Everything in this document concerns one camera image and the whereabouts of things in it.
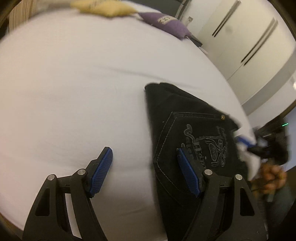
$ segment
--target black denim fabric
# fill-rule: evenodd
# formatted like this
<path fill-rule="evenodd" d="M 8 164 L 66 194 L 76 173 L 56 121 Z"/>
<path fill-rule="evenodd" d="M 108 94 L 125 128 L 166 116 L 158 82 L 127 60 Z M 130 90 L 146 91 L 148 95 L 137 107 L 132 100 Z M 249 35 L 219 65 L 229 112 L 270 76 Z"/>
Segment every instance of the black denim fabric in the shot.
<path fill-rule="evenodd" d="M 168 83 L 145 87 L 152 128 L 153 165 L 158 201 L 168 241 L 181 241 L 200 200 L 190 193 L 177 161 L 177 148 L 221 176 L 247 167 L 237 155 L 233 131 L 238 126 L 226 114 Z"/>

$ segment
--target white wardrobe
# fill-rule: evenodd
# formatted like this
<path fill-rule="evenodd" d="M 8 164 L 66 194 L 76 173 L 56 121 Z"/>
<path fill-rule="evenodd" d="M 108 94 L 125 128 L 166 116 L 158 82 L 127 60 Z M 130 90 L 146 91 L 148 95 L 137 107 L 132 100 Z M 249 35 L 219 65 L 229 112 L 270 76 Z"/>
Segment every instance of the white wardrobe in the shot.
<path fill-rule="evenodd" d="M 247 114 L 278 90 L 269 84 L 263 91 L 287 64 L 296 47 L 285 22 L 267 0 L 223 0 L 197 38 Z M 274 87 L 278 88 L 287 79 L 274 81 Z M 255 98 L 259 93 L 265 95 L 260 101 Z"/>

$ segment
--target mattress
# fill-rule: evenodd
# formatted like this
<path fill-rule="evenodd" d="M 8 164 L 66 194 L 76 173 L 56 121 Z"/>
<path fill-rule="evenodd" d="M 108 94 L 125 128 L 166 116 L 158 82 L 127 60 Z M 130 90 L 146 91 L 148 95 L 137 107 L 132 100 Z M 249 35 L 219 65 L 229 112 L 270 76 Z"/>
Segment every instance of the mattress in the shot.
<path fill-rule="evenodd" d="M 230 114 L 254 136 L 222 74 L 190 40 L 135 17 L 64 9 L 0 43 L 0 212 L 23 229 L 49 174 L 72 175 L 105 146 L 114 158 L 92 200 L 109 241 L 164 240 L 144 86 L 168 82 Z M 249 178 L 259 159 L 248 156 Z M 71 201 L 67 207 L 79 236 Z"/>

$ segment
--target round metal joint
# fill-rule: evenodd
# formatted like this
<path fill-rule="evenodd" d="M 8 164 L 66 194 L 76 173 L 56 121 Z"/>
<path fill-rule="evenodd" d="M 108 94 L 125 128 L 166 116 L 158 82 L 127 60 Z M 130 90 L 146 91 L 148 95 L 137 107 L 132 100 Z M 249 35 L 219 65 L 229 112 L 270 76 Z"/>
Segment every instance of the round metal joint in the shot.
<path fill-rule="evenodd" d="M 210 170 L 210 169 L 206 169 L 206 170 L 205 170 L 205 174 L 208 175 L 208 176 L 210 176 L 210 175 L 213 174 L 213 172 L 212 172 L 212 170 Z"/>
<path fill-rule="evenodd" d="M 84 175 L 85 172 L 86 172 L 85 169 L 80 169 L 80 170 L 78 170 L 77 174 L 78 175 Z"/>
<path fill-rule="evenodd" d="M 52 181 L 54 178 L 55 178 L 55 176 L 54 176 L 53 174 L 51 174 L 51 175 L 49 175 L 49 176 L 47 177 L 47 179 L 50 180 L 50 181 Z"/>
<path fill-rule="evenodd" d="M 242 175 L 240 175 L 240 174 L 236 174 L 236 175 L 235 175 L 235 178 L 236 178 L 237 180 L 241 180 L 241 179 L 242 179 Z"/>

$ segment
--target dark gray headboard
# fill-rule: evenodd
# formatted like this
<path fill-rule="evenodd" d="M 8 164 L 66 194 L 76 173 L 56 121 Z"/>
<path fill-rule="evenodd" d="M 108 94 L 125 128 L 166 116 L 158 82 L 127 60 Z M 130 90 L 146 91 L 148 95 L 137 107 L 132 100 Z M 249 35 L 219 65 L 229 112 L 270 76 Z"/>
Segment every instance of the dark gray headboard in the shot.
<path fill-rule="evenodd" d="M 191 0 L 132 0 L 135 3 L 154 8 L 162 13 L 180 18 L 186 5 Z"/>

